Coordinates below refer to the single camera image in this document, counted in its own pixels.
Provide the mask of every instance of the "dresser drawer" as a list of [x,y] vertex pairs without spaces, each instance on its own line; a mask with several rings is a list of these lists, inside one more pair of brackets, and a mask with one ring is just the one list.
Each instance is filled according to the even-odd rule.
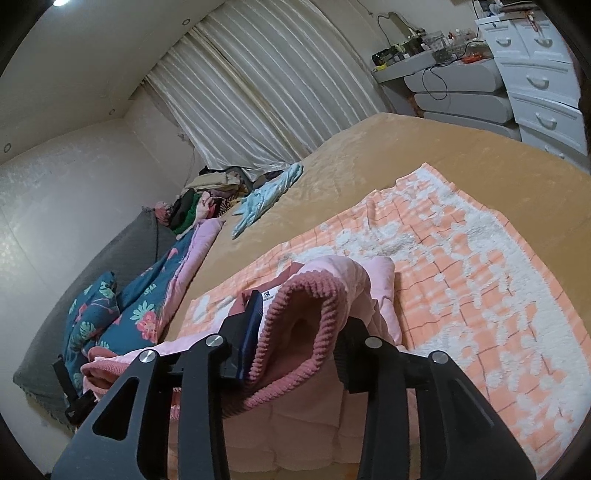
[[480,25],[480,30],[495,58],[528,59],[530,57],[513,21],[503,20]]
[[505,124],[513,118],[511,101],[505,92],[497,95],[486,93],[416,93],[414,99],[417,105],[426,112],[468,116],[496,124]]
[[587,154],[583,114],[568,105],[510,93],[515,121]]
[[578,108],[581,90],[571,63],[498,59],[508,92],[521,93]]
[[533,15],[534,25],[526,18],[513,20],[530,58],[572,63],[569,49],[552,22],[541,11],[537,11]]
[[560,143],[555,138],[548,137],[531,128],[521,127],[521,141],[532,147],[556,155],[558,158],[562,158],[576,167],[581,168],[586,173],[591,173],[591,160],[589,160],[589,157]]

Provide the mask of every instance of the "white fluffy pattern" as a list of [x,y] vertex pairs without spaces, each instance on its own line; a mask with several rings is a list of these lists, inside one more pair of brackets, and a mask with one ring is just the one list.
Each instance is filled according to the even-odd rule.
[[[458,215],[450,220],[450,212]],[[499,218],[423,165],[194,300],[183,334],[221,324],[236,295],[255,286],[252,279],[269,281],[293,261],[390,257],[401,278],[396,294],[409,351],[448,352],[488,396],[541,478],[591,407],[591,352],[573,333],[580,318],[563,311],[548,275],[526,254],[529,247],[522,249],[523,240]],[[442,257],[455,265],[456,284],[437,266]]]

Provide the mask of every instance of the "bed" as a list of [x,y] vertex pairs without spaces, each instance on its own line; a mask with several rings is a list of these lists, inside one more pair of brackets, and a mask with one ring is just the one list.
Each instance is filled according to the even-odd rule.
[[[373,190],[392,187],[423,163],[510,220],[554,274],[589,330],[591,177],[552,155],[489,132],[384,113],[335,135],[305,159],[302,178],[237,240],[231,232],[238,218],[226,216],[165,339],[178,336],[192,300]],[[561,478],[564,468],[572,466],[588,443],[587,429],[585,422],[566,461],[545,479]],[[355,470],[355,465],[334,466],[330,476],[343,478]],[[315,474],[326,478],[329,472],[309,473],[312,478]]]

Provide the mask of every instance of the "pink knit fabric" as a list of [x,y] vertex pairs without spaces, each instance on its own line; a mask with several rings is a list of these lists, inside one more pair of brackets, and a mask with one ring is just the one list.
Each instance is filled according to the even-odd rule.
[[[394,264],[372,259],[364,266],[346,257],[321,257],[296,265],[289,278],[285,271],[278,277],[284,283],[265,315],[248,385],[222,398],[232,470],[268,470],[279,459],[289,469],[319,468],[327,457],[339,463],[359,461],[367,397],[343,390],[332,358],[337,334],[353,316],[363,320],[370,335],[391,343],[400,336],[392,303]],[[240,294],[242,307],[248,301],[243,294],[250,293]],[[219,325],[154,349],[161,355],[185,351],[216,333]],[[82,368],[85,388],[102,396],[140,352],[108,358],[110,352],[91,349],[93,361]],[[179,399],[176,392],[173,420],[180,415]],[[413,439],[418,435],[415,418],[412,413]],[[177,453],[176,424],[172,422],[169,438],[171,464]]]

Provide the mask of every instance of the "pile of clothes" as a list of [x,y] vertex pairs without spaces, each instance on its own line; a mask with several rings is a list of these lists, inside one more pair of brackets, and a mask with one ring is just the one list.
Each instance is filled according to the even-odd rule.
[[246,194],[248,189],[239,173],[207,173],[190,182],[172,205],[158,203],[155,213],[180,240],[199,222],[222,216]]
[[189,183],[176,201],[169,205],[159,202],[154,207],[156,218],[168,226],[177,240],[183,238],[199,222],[224,215],[240,203],[233,215],[242,215],[232,230],[236,239],[256,222],[302,175],[304,167],[294,163],[285,171],[262,175],[254,184],[241,177],[236,167],[223,172],[201,174]]

